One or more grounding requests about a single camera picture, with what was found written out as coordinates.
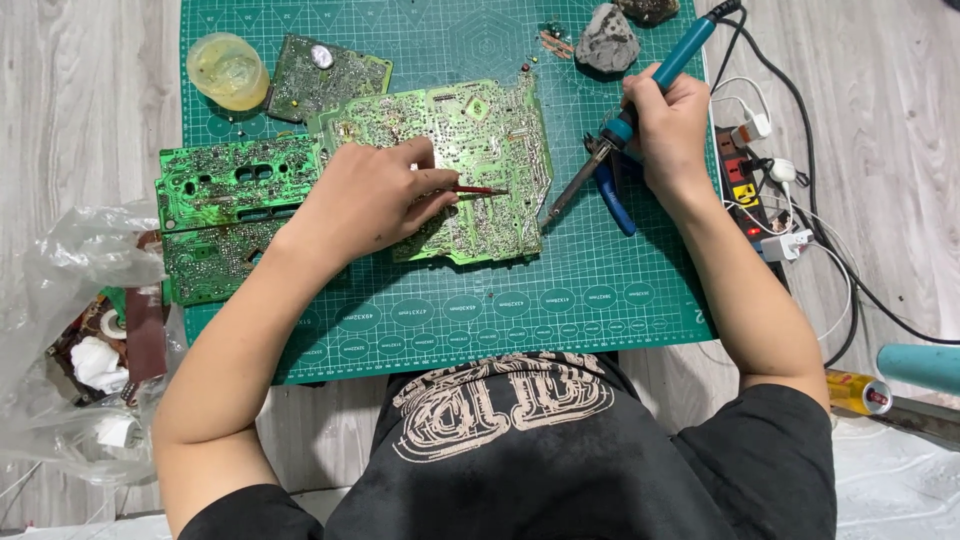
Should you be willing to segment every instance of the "black t-shirt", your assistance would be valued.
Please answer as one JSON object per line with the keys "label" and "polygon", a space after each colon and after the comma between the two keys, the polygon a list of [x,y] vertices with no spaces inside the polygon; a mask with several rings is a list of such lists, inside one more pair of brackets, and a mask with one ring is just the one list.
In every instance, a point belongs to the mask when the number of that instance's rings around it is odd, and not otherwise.
{"label": "black t-shirt", "polygon": [[528,353],[392,380],[370,464],[324,529],[282,488],[226,495],[181,540],[833,538],[830,422],[745,390],[667,436],[604,358]]}

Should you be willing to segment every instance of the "person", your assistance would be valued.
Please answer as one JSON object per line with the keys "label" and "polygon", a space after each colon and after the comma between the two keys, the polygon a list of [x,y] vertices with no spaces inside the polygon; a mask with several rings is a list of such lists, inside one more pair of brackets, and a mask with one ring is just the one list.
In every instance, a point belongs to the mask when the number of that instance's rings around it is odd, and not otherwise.
{"label": "person", "polygon": [[174,537],[834,537],[817,338],[713,190],[707,85],[682,75],[661,94],[656,67],[623,81],[624,102],[639,111],[632,143],[739,369],[736,399],[671,437],[602,356],[512,354],[393,377],[370,463],[323,528],[279,487],[257,438],[254,418],[277,358],[300,313],[342,268],[458,200],[449,190],[458,174],[435,168],[427,138],[379,150],[348,144],[197,338],[161,400],[153,444]]}

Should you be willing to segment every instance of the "hand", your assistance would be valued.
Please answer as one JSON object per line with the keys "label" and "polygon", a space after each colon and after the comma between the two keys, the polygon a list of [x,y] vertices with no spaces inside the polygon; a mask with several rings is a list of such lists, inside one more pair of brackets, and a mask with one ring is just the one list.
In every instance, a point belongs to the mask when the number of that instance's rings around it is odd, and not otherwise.
{"label": "hand", "polygon": [[693,199],[713,194],[704,164],[710,91],[707,83],[681,73],[661,94],[652,79],[658,67],[653,63],[623,80],[622,105],[636,105],[639,125],[631,145],[643,155],[647,185],[674,215]]}
{"label": "hand", "polygon": [[460,174],[434,167],[425,136],[382,150],[345,144],[271,246],[281,239],[312,258],[308,264],[333,260],[340,267],[386,248],[459,200],[448,189]]}

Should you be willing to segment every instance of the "energy drink can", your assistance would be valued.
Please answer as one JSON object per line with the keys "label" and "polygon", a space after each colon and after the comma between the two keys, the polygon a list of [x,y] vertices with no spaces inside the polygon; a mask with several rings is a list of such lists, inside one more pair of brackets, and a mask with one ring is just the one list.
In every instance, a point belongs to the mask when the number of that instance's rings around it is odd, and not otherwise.
{"label": "energy drink can", "polygon": [[860,373],[824,370],[830,404],[859,414],[883,414],[894,405],[894,395],[882,380]]}

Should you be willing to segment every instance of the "printed graphic on t-shirt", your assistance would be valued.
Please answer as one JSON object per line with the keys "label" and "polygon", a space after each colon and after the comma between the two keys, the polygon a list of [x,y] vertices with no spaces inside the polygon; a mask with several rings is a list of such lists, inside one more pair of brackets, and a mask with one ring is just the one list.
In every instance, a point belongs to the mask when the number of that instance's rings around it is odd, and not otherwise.
{"label": "printed graphic on t-shirt", "polygon": [[[546,359],[555,353],[514,353],[435,370],[410,381],[393,399],[403,416],[396,453],[415,463],[462,454],[511,427],[532,430],[582,420],[613,405],[613,392],[580,369]],[[562,353],[572,365],[602,375],[594,355]],[[516,393],[510,410],[495,410],[485,379],[508,374]]]}

